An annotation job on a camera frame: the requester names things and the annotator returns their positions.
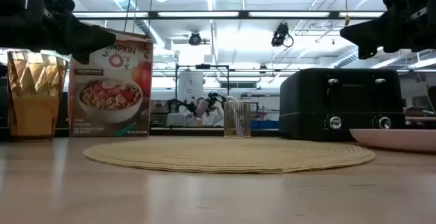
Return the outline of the pink plate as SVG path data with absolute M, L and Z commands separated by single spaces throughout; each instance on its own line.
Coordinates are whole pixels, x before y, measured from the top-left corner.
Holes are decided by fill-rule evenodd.
M 366 146 L 436 153 L 436 129 L 350 129 L 350 133 Z

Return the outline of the pumpkin cereal box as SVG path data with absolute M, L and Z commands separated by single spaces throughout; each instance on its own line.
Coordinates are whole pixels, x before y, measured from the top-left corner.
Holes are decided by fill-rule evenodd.
M 147 136 L 150 127 L 153 41 L 113 31 L 115 41 L 70 59 L 72 137 Z

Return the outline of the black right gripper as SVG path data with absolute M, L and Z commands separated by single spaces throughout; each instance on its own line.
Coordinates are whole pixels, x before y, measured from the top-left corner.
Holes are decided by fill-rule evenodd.
M 389 48 L 436 50 L 436 0 L 383 2 L 387 12 L 378 18 L 340 30 L 342 38 L 357 45 L 359 59 L 374 57 L 379 48 L 384 52 L 389 52 Z

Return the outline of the blue bin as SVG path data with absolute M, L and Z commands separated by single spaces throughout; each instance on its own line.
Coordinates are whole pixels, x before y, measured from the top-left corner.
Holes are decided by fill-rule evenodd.
M 278 121 L 251 121 L 252 129 L 278 129 L 279 122 Z

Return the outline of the white cylinder tank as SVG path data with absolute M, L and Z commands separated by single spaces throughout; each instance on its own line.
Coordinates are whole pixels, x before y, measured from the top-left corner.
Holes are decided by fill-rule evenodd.
M 178 75 L 178 100 L 196 102 L 204 94 L 204 77 L 199 71 L 182 71 Z

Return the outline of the black four-slot toaster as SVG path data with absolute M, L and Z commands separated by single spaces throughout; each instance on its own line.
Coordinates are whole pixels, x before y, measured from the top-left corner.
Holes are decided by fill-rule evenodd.
M 405 127 L 400 78 L 393 69 L 302 69 L 280 86 L 284 138 L 347 142 L 351 129 Z

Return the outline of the black background rig frame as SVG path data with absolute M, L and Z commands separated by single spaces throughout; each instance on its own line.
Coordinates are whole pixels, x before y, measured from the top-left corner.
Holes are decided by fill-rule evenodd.
M 213 74 L 213 77 L 216 78 L 218 74 L 227 79 L 227 83 L 229 83 L 230 77 L 230 67 L 228 65 L 210 65 L 210 64 L 197 64 L 197 65 L 176 65 L 174 71 L 174 82 L 175 82 L 175 98 L 178 99 L 178 75 L 182 71 L 199 71 L 203 73 L 204 77 L 204 94 L 202 97 L 205 97 L 205 93 L 208 91 L 208 87 L 205 87 L 207 83 L 207 78 Z

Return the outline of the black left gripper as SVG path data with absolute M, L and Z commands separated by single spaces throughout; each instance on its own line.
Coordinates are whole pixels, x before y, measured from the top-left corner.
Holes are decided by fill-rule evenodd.
M 80 22 L 73 0 L 0 0 L 0 47 L 68 52 L 81 64 L 116 36 Z

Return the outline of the amber faceted juice glass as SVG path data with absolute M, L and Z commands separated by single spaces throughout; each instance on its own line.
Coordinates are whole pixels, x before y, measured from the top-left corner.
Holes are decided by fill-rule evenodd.
M 61 106 L 67 61 L 26 51 L 7 53 L 11 135 L 18 139 L 51 139 Z

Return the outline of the round woven beige placemat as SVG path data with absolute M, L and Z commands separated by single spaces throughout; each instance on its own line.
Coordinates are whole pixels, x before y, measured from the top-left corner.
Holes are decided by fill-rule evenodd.
M 100 144 L 92 161 L 169 172 L 283 174 L 369 163 L 376 154 L 353 144 L 282 139 L 209 138 Z

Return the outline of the clear ribbed glass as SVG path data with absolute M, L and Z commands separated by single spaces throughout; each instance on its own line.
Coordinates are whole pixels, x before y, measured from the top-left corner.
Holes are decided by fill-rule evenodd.
M 251 108 L 245 101 L 227 101 L 224 103 L 224 137 L 251 137 Z

